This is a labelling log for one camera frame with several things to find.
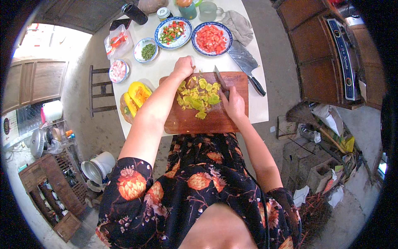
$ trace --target kitchen knife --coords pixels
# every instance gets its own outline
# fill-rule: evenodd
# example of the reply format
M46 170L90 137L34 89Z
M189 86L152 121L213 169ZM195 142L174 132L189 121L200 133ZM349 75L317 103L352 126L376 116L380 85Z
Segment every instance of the kitchen knife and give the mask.
M229 100L229 90L228 90L228 88L227 88L227 86L226 86L224 80L222 79L222 77L221 77L221 75L220 75L220 72L219 72L219 70L217 69L216 66L214 66L214 72L216 73L217 78L218 78L219 81L220 81L220 84L221 84L221 91L224 93L226 99Z
M252 75L252 71L258 68L258 63L250 54L250 52L247 51L247 49L240 42L233 41L228 53L242 69L242 71L248 75L249 81L254 86L254 89L264 97L267 93L264 91L258 80Z

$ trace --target blue and white bowl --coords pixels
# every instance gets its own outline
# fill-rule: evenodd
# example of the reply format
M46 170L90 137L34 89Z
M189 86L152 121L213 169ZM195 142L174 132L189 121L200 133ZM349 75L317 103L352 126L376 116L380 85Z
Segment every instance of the blue and white bowl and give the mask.
M196 38L197 38L197 34L196 33L199 30L201 30L203 27L207 26L207 25L214 25L219 30L223 30L224 31L223 37L226 38L225 50L223 52L221 52L220 54L216 55L216 52L208 53L208 52L204 51L203 49L199 48L199 46L198 46L198 44L196 42ZM208 56L219 56L219 55L224 54L225 52L227 52L231 48L231 46L232 46L232 34L231 34L231 31L224 24L221 24L219 22L204 22L202 24L199 24L193 30L193 32L192 32L192 45L201 54L208 55Z
M150 58L149 60L144 60L144 58L142 57L141 51L142 49L148 45L148 44L153 44L155 45L155 53L153 54L152 58ZM152 61L153 59L155 59L155 57L158 55L159 53L159 47L156 44L155 40L148 37L148 38L144 38L141 41L139 41L135 47L134 47L134 58L136 61L138 61L139 63L145 63L145 62L149 62Z
M169 26L170 23L172 23L173 21L183 21L185 22L185 26L184 26L184 34L181 35L175 42L170 42L169 45L167 45L166 43L161 43L160 42L160 35L163 33L163 27L164 26ZM187 43L189 41L189 39L191 39L191 34L192 34L192 25L191 23L183 18L183 17L170 17L167 18L166 20L162 21L159 26L156 28L155 30L155 41L156 44L164 49L176 49L179 47L182 47L185 43Z

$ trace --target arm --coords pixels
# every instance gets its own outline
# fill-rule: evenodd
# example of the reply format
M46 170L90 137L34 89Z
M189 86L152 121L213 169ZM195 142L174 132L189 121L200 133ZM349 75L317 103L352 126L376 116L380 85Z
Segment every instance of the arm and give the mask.
M192 74L191 66L190 56L179 58L174 71L138 110L119 159L136 157L154 164L177 88L181 81Z
M256 178L264 192L283 187L279 170L267 146L245 115L245 102L233 86L229 101L221 94L221 100L228 116L236 124L245 140Z

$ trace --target bowl of diced tomato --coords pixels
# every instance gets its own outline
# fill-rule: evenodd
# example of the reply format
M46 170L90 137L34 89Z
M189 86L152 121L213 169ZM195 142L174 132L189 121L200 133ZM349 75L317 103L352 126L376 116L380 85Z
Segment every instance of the bowl of diced tomato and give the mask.
M192 32L192 45L201 54L219 56L232 45L231 31L219 22L204 22Z
M155 30L156 44L164 49L176 49L189 41L191 23L183 17L170 17L162 21Z

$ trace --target black dress with orange flowers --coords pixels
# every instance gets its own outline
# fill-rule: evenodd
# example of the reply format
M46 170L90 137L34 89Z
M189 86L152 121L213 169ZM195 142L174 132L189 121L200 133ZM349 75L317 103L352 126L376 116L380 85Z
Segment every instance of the black dress with orange flowers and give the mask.
M270 248L296 248L301 221L284 188L264 193ZM118 160L100 205L98 237L112 248L178 248L214 203L229 205L265 248L264 207L248 176L235 133L175 135L166 173L155 183L152 166Z

